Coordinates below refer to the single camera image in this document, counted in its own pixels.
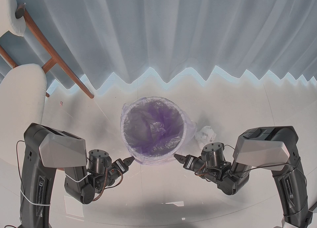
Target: wooden chair frame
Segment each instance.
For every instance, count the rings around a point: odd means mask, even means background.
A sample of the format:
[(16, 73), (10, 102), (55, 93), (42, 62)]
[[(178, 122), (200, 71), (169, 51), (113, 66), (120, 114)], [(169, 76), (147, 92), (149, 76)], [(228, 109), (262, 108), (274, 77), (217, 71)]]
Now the wooden chair frame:
[[(69, 66), (65, 63), (65, 61), (61, 58), (61, 56), (56, 52), (53, 46), (49, 43), (49, 41), (45, 38), (41, 30), (35, 24), (34, 20), (31, 18), (28, 11), (25, 9), (25, 4), (20, 4), (16, 11), (16, 18), (21, 18), (24, 16), (25, 23), (39, 43), (45, 48), (45, 50), (51, 55), (51, 59), (48, 60), (43, 66), (42, 69), (46, 74), (55, 64), (58, 64), (64, 72), (84, 91), (85, 94), (88, 95), (89, 98), (93, 98), (94, 95), (88, 88), (81, 82), (81, 80), (75, 75), (75, 73), (69, 68)], [(0, 54), (7, 61), (12, 68), (18, 66), (18, 64), (9, 56), (9, 54), (0, 46)]]

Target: white floor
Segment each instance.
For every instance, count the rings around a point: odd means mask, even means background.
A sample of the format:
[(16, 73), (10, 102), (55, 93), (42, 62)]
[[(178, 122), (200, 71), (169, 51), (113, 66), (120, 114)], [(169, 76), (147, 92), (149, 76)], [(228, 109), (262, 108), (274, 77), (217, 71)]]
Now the white floor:
[[(251, 74), (244, 74), (240, 79), (212, 74), (204, 86), (194, 75), (177, 76), (167, 90), (160, 83), (159, 77), (151, 75), (131, 85), (112, 78), (105, 83), (107, 91), (103, 95), (95, 91), (94, 99), (80, 90), (69, 94), (70, 91), (57, 87), (46, 100), (42, 124), (84, 138), (87, 151), (103, 149), (113, 160), (129, 156), (120, 135), (121, 108), (124, 103), (144, 96), (172, 100), (197, 122), (199, 130), (210, 125), (217, 134), (216, 141), (233, 146), (246, 129), (292, 125), (299, 135), (297, 147), (307, 176), (309, 207), (317, 201), (316, 81), (295, 81), (290, 75), (279, 80), (267, 74), (262, 80), (256, 80)], [(180, 152), (198, 156), (200, 149), (193, 139)], [(232, 149), (226, 148), (225, 158), (232, 161), (232, 153)], [(18, 224), (20, 194), (16, 167), (1, 159), (0, 167), (3, 168), (0, 176), (8, 178), (2, 180), (0, 192)], [(281, 225), (282, 208), (277, 189), (271, 172), (264, 169), (252, 171), (244, 188), (236, 195), (227, 196), (215, 184), (184, 170), (177, 161), (161, 166), (141, 166), (134, 162), (120, 186), (105, 191), (98, 201), (83, 205), (82, 211), (77, 202), (65, 202), (64, 196), (68, 194), (64, 179), (65, 174), (57, 171), (50, 212), (53, 228), (271, 228)], [(168, 204), (172, 202), (183, 202), (184, 206)], [(0, 213), (0, 225), (12, 223), (5, 213)], [(317, 227), (317, 217), (311, 227)]]

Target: crumpled plastic bag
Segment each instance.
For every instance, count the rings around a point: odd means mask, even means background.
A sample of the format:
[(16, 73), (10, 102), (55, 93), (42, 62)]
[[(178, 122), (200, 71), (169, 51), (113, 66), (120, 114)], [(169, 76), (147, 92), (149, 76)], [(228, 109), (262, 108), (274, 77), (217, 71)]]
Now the crumpled plastic bag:
[(201, 131), (196, 132), (195, 139), (198, 142), (200, 149), (206, 144), (212, 143), (216, 138), (216, 133), (212, 130), (210, 126), (205, 126)]
[(128, 151), (143, 165), (161, 165), (196, 133), (196, 124), (172, 101), (144, 97), (124, 104), (121, 136)]

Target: white zip tie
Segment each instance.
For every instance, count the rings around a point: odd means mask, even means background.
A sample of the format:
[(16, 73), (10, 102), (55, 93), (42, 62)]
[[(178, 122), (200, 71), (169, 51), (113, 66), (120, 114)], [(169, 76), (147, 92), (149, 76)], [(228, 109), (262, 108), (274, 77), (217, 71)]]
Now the white zip tie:
[(37, 205), (37, 206), (51, 206), (51, 204), (38, 204), (38, 203), (33, 203), (33, 202), (31, 202), (29, 199), (26, 198), (26, 196), (23, 194), (23, 192), (22, 192), (21, 189), (20, 189), (20, 191), (21, 191), (21, 194), (24, 196), (24, 198), (25, 198), (26, 200), (28, 200), (28, 202), (29, 202), (30, 204)]
[(79, 181), (77, 181), (77, 180), (74, 180), (72, 177), (70, 177), (68, 174), (65, 174), (67, 177), (69, 177), (69, 178), (71, 178), (74, 182), (81, 182), (81, 181), (83, 181), (85, 178), (87, 178), (88, 177), (88, 174), (84, 177), (84, 178), (82, 178), (81, 180), (79, 180)]

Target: curtain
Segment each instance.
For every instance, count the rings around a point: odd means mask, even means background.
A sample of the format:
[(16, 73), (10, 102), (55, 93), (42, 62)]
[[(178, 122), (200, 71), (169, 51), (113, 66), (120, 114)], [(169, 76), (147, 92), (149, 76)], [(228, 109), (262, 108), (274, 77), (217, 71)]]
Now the curtain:
[[(187, 67), (205, 80), (217, 65), (239, 78), (317, 76), (316, 0), (17, 0), (75, 74), (98, 89), (115, 72), (127, 83), (148, 67), (165, 82)], [(50, 56), (27, 29), (0, 44), (18, 63)], [(0, 62), (0, 81), (10, 70)], [(55, 65), (47, 74), (73, 81)]]

